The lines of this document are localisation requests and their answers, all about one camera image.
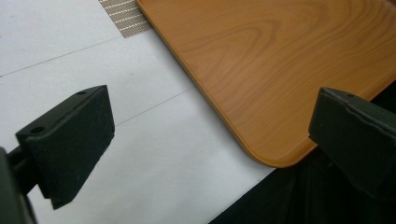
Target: wooden board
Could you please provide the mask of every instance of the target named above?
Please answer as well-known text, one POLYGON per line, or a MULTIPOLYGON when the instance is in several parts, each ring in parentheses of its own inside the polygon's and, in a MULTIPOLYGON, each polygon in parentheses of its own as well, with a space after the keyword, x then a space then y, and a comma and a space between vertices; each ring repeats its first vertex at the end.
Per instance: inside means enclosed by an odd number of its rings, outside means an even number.
POLYGON ((246 152, 291 166, 315 144, 320 87, 367 100, 396 79, 385 0, 138 0, 246 152))

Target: black plastic bracket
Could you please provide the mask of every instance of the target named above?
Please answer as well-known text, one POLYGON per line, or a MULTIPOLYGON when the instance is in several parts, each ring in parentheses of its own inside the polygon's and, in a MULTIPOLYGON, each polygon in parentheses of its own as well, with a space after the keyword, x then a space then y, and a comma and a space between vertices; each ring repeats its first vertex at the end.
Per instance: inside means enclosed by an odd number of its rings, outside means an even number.
POLYGON ((114 132, 106 86, 73 94, 17 132, 20 146, 8 154, 0 150, 0 207, 15 208, 0 222, 35 223, 26 194, 36 184, 54 209, 70 203, 114 132))
POLYGON ((353 94, 322 88, 309 128, 359 190, 396 199, 396 115, 353 94))

